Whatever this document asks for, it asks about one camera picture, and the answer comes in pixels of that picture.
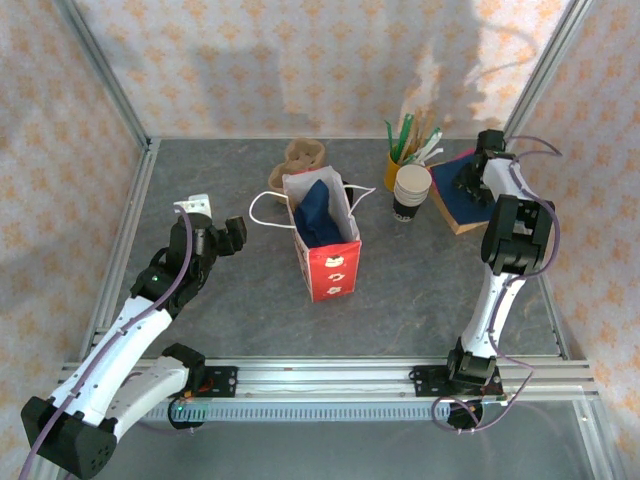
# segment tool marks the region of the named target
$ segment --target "floral wall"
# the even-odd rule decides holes
[[[0,2],[0,463],[20,410],[77,360],[140,156],[48,0]]]
[[[523,133],[563,159],[523,159],[562,224],[554,294],[591,361],[629,472],[640,472],[640,10],[594,2]]]
[[[504,125],[568,0],[79,0],[152,136]]]

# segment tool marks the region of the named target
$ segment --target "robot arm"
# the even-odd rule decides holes
[[[447,362],[449,379],[462,391],[486,385],[494,375],[497,353],[489,335],[497,345],[513,300],[525,283],[524,279],[514,279],[540,268],[551,231],[551,216],[525,193],[531,189],[522,178],[520,165],[514,162],[515,155],[504,152],[504,145],[502,132],[481,132],[474,161],[455,180],[472,198],[487,200],[490,192],[495,200],[482,241],[485,273],[480,297],[471,322]]]
[[[120,438],[151,408],[186,388],[197,391],[203,383],[204,356],[176,344],[151,369],[123,385],[151,342],[204,286],[217,256],[233,255],[246,242],[241,217],[228,219],[224,229],[214,228],[207,195],[192,196],[177,205],[188,214],[191,231],[186,231],[180,218],[171,229],[169,246],[159,250],[140,273],[116,321],[78,370],[48,400],[32,397],[22,410],[32,447],[57,415],[37,453],[80,478],[97,475]],[[193,238],[193,249],[186,274],[163,301],[185,263],[188,235]],[[125,327],[158,301],[162,303],[155,310]],[[98,363],[78,389],[78,379],[98,355]]]

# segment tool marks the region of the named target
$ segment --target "blue cloth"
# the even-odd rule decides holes
[[[345,243],[338,225],[329,215],[329,188],[322,180],[317,180],[309,189],[293,212],[293,220],[309,248]]]
[[[488,222],[495,206],[494,203],[486,207],[473,203],[467,192],[453,186],[453,177],[471,161],[473,161],[473,153],[431,168],[433,183],[438,188],[440,198],[458,225]]]

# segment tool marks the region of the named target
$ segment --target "paper cup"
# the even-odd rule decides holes
[[[431,174],[421,165],[406,165],[396,175],[393,188],[393,216],[410,222],[429,194]]]

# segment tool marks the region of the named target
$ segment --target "white bag handle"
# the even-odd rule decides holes
[[[295,230],[295,228],[296,228],[295,225],[282,225],[280,223],[262,222],[262,221],[258,220],[256,217],[253,216],[253,206],[260,199],[260,197],[264,197],[265,195],[273,195],[274,197],[286,198],[287,199],[287,204],[289,203],[289,197],[287,197],[286,195],[283,195],[281,193],[276,193],[276,192],[269,192],[269,191],[262,192],[260,195],[258,195],[256,198],[254,198],[253,202],[251,202],[251,205],[249,205],[249,217],[251,218],[251,220],[253,220],[257,224],[265,225],[267,227],[290,228],[290,229],[294,229]]]
[[[360,200],[362,200],[367,195],[371,195],[373,192],[376,191],[375,187],[374,188],[367,188],[367,187],[361,187],[360,185],[345,185],[344,188],[354,188],[354,189],[358,189],[358,190],[366,190],[367,191],[367,193],[363,193],[362,195],[360,195],[360,198],[358,198],[358,200],[356,200],[356,203],[354,203],[353,206],[351,207],[351,210],[349,210],[349,215],[351,215],[353,213],[355,208],[360,203]]]

